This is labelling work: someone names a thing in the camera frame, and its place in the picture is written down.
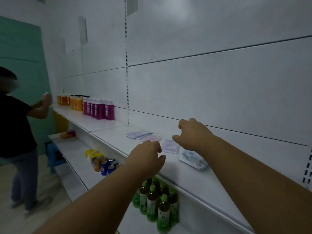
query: lower shelf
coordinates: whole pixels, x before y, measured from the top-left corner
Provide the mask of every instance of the lower shelf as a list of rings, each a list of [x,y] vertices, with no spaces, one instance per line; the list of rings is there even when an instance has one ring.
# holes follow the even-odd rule
[[[65,166],[62,169],[59,167],[66,165],[66,168],[70,169],[72,176],[75,176],[76,179],[80,180],[81,181],[80,185],[83,186],[84,184],[84,186],[87,187],[87,189],[91,189],[99,181],[105,178],[101,176],[100,173],[95,172],[90,162],[88,162],[84,158],[84,152],[85,150],[88,149],[88,147],[79,139],[75,137],[69,138],[69,139],[61,139],[58,136],[58,134],[50,135],[49,137],[56,144],[56,146],[58,147],[58,149],[63,154],[66,161],[68,162],[68,163],[55,167],[57,173],[59,170],[63,170],[65,168]],[[129,205],[124,215],[124,218],[119,225],[118,231],[121,234],[125,234],[125,233],[157,234],[158,233],[156,223],[150,223],[147,220],[146,216],[140,213],[139,209],[133,207],[132,203]],[[174,226],[169,233],[170,234],[190,234],[180,224],[177,224],[176,226]]]
[[[62,184],[71,201],[87,192],[87,189],[81,183],[80,179],[72,171],[67,163],[55,167],[55,170],[62,181]]]

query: blue jeans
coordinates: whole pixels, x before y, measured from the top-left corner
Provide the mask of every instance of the blue jeans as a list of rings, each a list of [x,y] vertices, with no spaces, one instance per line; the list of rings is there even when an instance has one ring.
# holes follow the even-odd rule
[[[23,200],[26,210],[31,210],[37,197],[38,184],[38,154],[37,149],[7,158],[16,166],[17,173],[13,178],[12,195],[13,201]]]

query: black hair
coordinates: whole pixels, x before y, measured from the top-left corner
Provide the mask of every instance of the black hair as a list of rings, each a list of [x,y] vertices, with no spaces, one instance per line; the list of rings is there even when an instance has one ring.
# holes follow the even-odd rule
[[[1,76],[5,76],[5,77],[11,78],[11,79],[15,79],[15,80],[18,79],[16,77],[16,75],[12,71],[10,71],[10,70],[2,67],[2,66],[0,66],[0,77]]]

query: shoe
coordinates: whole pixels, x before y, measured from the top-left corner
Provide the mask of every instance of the shoe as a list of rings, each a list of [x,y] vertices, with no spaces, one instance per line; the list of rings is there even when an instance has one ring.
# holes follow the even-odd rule
[[[20,199],[19,201],[12,201],[12,203],[10,204],[11,209],[17,208],[18,206],[20,206],[23,203],[23,201]]]
[[[31,215],[33,215],[35,212],[42,210],[44,208],[46,208],[51,202],[52,202],[52,197],[47,197],[43,200],[37,200],[35,201],[35,204],[33,206],[32,209],[30,210],[24,210],[24,217],[29,217]]]

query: black t-shirt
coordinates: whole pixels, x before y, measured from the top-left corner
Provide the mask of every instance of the black t-shirt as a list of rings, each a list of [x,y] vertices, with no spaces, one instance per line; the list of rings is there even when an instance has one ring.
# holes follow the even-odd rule
[[[0,95],[2,138],[0,157],[16,157],[37,148],[26,114],[28,104],[7,95]]]

